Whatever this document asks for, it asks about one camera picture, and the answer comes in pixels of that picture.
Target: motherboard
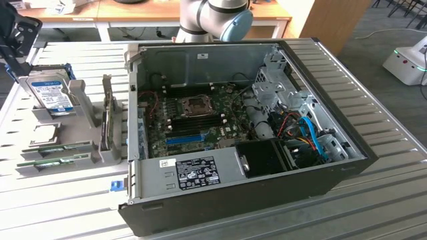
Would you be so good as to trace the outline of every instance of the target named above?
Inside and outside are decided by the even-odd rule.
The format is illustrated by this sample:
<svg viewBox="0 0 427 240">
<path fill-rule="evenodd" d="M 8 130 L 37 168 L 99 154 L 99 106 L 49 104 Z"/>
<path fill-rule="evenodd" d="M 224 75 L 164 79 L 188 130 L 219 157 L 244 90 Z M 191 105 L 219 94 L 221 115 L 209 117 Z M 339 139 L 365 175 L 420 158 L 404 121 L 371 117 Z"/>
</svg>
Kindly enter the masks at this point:
<svg viewBox="0 0 427 240">
<path fill-rule="evenodd" d="M 251 140 L 245 95 L 232 83 L 141 91 L 149 158 L 228 148 Z"/>
</svg>

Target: power supply label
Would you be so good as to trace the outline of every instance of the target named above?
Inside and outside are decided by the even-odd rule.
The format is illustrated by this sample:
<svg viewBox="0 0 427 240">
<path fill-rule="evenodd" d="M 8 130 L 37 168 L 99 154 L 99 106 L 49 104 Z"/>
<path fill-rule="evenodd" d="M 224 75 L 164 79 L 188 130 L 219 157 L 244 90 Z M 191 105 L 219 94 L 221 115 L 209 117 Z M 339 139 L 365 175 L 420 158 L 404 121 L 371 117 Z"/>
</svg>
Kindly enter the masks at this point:
<svg viewBox="0 0 427 240">
<path fill-rule="evenodd" d="M 68 112 L 73 109 L 72 102 L 65 93 L 63 93 L 63 84 L 60 81 L 37 81 L 30 83 L 44 107 L 52 112 Z"/>
<path fill-rule="evenodd" d="M 175 166 L 181 190 L 221 183 L 212 156 L 177 161 Z"/>
</svg>

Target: circuit board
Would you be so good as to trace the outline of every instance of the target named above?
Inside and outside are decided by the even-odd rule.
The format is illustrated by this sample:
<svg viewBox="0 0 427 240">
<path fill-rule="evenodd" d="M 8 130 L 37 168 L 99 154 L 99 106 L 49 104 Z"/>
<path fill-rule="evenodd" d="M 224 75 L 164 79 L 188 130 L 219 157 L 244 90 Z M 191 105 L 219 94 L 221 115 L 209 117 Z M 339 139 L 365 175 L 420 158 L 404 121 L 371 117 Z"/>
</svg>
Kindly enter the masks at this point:
<svg viewBox="0 0 427 240">
<path fill-rule="evenodd" d="M 248 140 L 248 129 L 251 127 L 247 111 L 243 107 L 243 96 L 239 96 L 241 88 L 233 84 L 217 84 L 212 85 L 211 89 L 211 93 L 207 95 L 199 94 L 185 97 L 169 97 L 164 93 L 164 91 L 149 91 L 139 98 L 140 104 L 145 107 L 144 115 L 149 158 L 159 158 L 185 153 L 208 151 L 219 148 L 227 148 L 233 144 Z M 173 106 L 176 105 L 177 113 L 173 115 L 175 120 L 188 119 L 191 117 L 183 116 L 184 113 L 188 114 L 185 104 L 180 103 L 196 97 L 200 99 L 208 98 L 212 108 L 211 110 L 208 110 L 211 111 L 209 114 L 220 114 L 220 116 L 223 117 L 223 123 L 219 126 L 197 128 L 199 135 L 195 136 L 195 141 L 184 143 L 171 143 L 173 141 L 173 138 L 169 139 L 167 137 L 168 133 L 172 132 L 172 130 L 168 128 L 168 123 L 171 122 L 172 115 L 171 111 L 168 111 L 169 106 L 171 104 Z"/>
</svg>

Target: blue pcie slot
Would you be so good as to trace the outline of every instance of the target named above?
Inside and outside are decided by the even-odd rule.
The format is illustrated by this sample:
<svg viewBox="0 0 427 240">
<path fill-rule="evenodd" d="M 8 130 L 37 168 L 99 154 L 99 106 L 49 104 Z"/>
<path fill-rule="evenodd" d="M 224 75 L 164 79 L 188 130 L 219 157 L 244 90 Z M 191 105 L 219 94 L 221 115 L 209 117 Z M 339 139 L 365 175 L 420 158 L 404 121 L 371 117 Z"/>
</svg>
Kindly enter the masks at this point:
<svg viewBox="0 0 427 240">
<path fill-rule="evenodd" d="M 195 135 L 195 136 L 184 136 L 184 137 L 176 137 L 165 140 L 165 144 L 187 144 L 193 142 L 203 142 L 205 140 L 203 135 Z"/>
</svg>

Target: metal table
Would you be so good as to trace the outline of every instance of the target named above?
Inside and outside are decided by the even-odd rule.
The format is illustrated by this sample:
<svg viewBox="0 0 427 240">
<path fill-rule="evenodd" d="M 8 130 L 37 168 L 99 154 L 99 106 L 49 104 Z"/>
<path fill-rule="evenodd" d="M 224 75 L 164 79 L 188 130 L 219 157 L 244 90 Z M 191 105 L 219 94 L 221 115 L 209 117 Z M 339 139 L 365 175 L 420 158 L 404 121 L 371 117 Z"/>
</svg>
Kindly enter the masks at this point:
<svg viewBox="0 0 427 240">
<path fill-rule="evenodd" d="M 324 196 L 144 239 L 388 240 L 427 237 L 425 148 L 323 45 L 308 38 L 288 39 L 287 43 L 380 159 Z M 76 77 L 85 81 L 85 92 L 93 102 L 103 99 L 101 76 L 112 74 L 115 96 L 125 103 L 124 46 L 96 42 L 49 43 L 44 49 L 36 49 L 30 57 L 38 64 L 67 60 Z M 115 205 L 108 193 L 109 183 L 127 174 L 127 163 L 21 178 L 14 172 L 20 161 L 20 136 L 26 134 L 34 118 L 29 111 L 32 102 L 16 86 L 6 104 L 0 113 L 0 239 L 135 239 L 117 211 L 109 209 Z M 123 114 L 124 126 L 125 118 L 127 112 Z M 123 143 L 125 138 L 127 132 L 123 132 Z"/>
</svg>

